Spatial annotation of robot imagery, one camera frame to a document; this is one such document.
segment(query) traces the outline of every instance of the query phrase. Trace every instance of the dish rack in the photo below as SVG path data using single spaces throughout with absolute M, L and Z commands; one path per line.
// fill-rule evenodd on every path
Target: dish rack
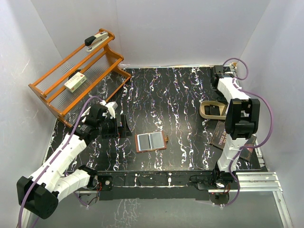
M 86 97 L 98 95 L 108 102 L 131 78 L 118 66 L 124 57 L 109 48 L 109 42 L 115 39 L 114 34 L 102 28 L 100 32 L 107 32 L 108 38 L 94 50 L 89 52 L 82 44 L 40 79 L 29 84 L 53 115 L 69 127 L 76 121 Z M 64 83 L 76 72 L 84 74 L 86 81 L 70 92 Z

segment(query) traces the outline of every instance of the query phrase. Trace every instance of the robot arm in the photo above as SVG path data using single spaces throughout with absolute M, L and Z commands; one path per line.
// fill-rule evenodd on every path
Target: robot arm
M 132 135 L 125 115 L 120 115 L 120 118 L 115 116 L 116 107 L 116 102 L 108 104 L 104 102 L 92 105 L 83 113 L 82 120 L 74 134 L 70 136 L 68 133 L 51 157 L 29 178 L 21 177 L 19 179 L 17 192 L 20 205 L 30 186 L 37 181 L 26 199 L 25 208 L 39 217 L 47 219 L 66 196 L 79 188 L 95 186 L 96 171 L 85 165 L 67 177 L 62 178 L 62 176 L 75 157 L 97 136 L 110 139 Z
M 230 179 L 228 181 L 233 181 L 229 174 L 229 164 L 233 160 L 231 171 L 234 172 L 239 156 L 233 158 L 251 135 L 257 132 L 260 101 L 242 92 L 236 78 L 232 74 L 223 72 L 222 66 L 215 66 L 211 71 L 213 88 L 221 92 L 228 102 L 225 121 L 226 144 L 216 169 L 219 169 L 218 179 L 224 177 Z

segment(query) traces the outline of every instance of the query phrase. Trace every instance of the white wall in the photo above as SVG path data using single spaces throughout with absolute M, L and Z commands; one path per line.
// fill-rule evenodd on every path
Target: white wall
M 61 57 L 29 0 L 0 0 L 0 221 L 16 227 L 16 183 L 42 163 L 55 117 L 28 87 Z
M 102 27 L 124 66 L 154 67 L 240 57 L 269 0 L 32 2 L 62 57 Z
M 278 174 L 296 228 L 303 227 L 304 220 L 303 21 L 304 1 L 272 0 L 241 56 L 249 65 L 244 88 L 263 95 L 274 111 L 274 132 L 262 151 Z M 269 114 L 262 106 L 260 141 L 268 129 Z
M 114 33 L 111 48 L 121 53 L 114 0 L 31 0 L 62 58 L 100 28 Z

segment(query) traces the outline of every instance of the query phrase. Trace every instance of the wooden rack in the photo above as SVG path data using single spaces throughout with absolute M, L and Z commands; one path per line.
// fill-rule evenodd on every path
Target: wooden rack
M 124 79 L 107 98 L 104 98 L 106 101 L 131 78 L 130 74 L 118 67 L 124 57 L 108 46 L 108 43 L 115 38 L 114 34 L 99 29 L 99 32 L 104 31 L 109 37 L 94 50 L 87 52 L 86 46 L 81 45 L 36 82 L 29 84 L 54 116 L 69 127 L 73 123 L 69 123 L 65 118 L 67 113 L 112 71 L 119 73 Z M 64 83 L 77 70 L 86 76 L 87 81 L 71 93 L 64 87 Z

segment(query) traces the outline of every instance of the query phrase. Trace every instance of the white box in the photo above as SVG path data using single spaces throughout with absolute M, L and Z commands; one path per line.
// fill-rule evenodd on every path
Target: white box
M 86 76 L 77 72 L 73 77 L 71 77 L 66 83 L 65 88 L 67 88 L 72 93 L 77 90 L 86 81 Z

